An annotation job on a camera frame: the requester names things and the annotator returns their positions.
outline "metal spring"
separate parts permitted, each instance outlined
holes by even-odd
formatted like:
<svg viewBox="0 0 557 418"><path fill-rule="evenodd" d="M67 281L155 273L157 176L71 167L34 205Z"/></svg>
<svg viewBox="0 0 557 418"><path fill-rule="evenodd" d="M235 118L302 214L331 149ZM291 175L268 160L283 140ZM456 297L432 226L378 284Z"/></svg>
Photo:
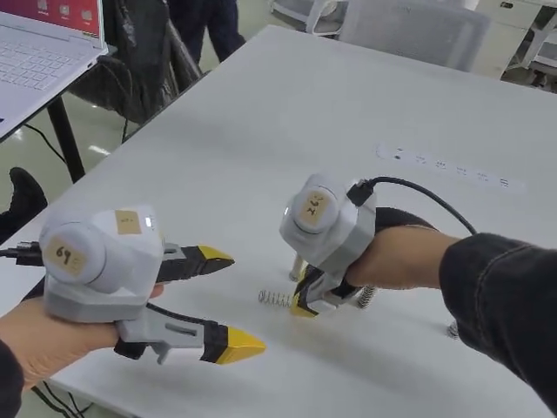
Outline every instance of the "metal spring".
<svg viewBox="0 0 557 418"><path fill-rule="evenodd" d="M292 305L292 297L290 294L262 290L259 292L259 302L275 307L290 307Z"/></svg>
<svg viewBox="0 0 557 418"><path fill-rule="evenodd" d="M358 301L357 301L358 307L360 307L361 309L366 309L371 303L376 291L377 291L376 287L373 286L364 287L364 290L362 290L362 293L358 297Z"/></svg>
<svg viewBox="0 0 557 418"><path fill-rule="evenodd" d="M453 340L457 340L459 338L459 326L456 321L446 328L446 334Z"/></svg>

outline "laptop screen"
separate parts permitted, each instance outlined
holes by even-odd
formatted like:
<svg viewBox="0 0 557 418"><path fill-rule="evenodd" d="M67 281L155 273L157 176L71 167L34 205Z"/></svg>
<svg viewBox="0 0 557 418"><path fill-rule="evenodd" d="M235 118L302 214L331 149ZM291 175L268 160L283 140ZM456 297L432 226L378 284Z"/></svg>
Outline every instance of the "laptop screen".
<svg viewBox="0 0 557 418"><path fill-rule="evenodd" d="M0 0L0 12L100 37L97 0Z"/></svg>

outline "person's legs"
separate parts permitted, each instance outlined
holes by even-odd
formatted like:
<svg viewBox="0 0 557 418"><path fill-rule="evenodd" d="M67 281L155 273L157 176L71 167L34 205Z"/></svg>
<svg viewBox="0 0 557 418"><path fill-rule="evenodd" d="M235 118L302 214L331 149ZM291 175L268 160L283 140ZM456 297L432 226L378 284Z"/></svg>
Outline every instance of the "person's legs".
<svg viewBox="0 0 557 418"><path fill-rule="evenodd" d="M199 63L203 36L214 0L168 0L171 20L193 59Z"/></svg>
<svg viewBox="0 0 557 418"><path fill-rule="evenodd" d="M237 0L209 1L214 2L214 7L207 28L218 60L223 62L245 44L238 31L238 4Z"/></svg>
<svg viewBox="0 0 557 418"><path fill-rule="evenodd" d="M0 213L0 244L19 231L48 205L41 186L23 168L12 168L10 179L14 192L9 211Z"/></svg>

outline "finger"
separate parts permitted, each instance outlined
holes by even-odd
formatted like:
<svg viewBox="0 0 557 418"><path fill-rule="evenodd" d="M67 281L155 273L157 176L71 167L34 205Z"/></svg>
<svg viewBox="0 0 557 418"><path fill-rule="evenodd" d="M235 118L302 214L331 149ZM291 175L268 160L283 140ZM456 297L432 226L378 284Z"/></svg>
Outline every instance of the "finger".
<svg viewBox="0 0 557 418"><path fill-rule="evenodd" d="M153 291L151 292L151 298L152 299L157 298L158 296L163 294L163 292L164 292L164 285L155 285Z"/></svg>

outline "black bag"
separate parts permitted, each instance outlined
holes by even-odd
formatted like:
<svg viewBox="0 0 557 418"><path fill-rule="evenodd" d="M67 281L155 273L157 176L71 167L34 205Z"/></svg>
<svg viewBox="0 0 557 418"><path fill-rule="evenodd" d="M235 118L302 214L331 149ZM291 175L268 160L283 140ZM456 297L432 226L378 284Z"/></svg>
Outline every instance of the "black bag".
<svg viewBox="0 0 557 418"><path fill-rule="evenodd" d="M103 8L105 40L117 48L112 58L121 63L103 60L70 92L142 124L197 81L201 71L172 26L165 0L104 1Z"/></svg>

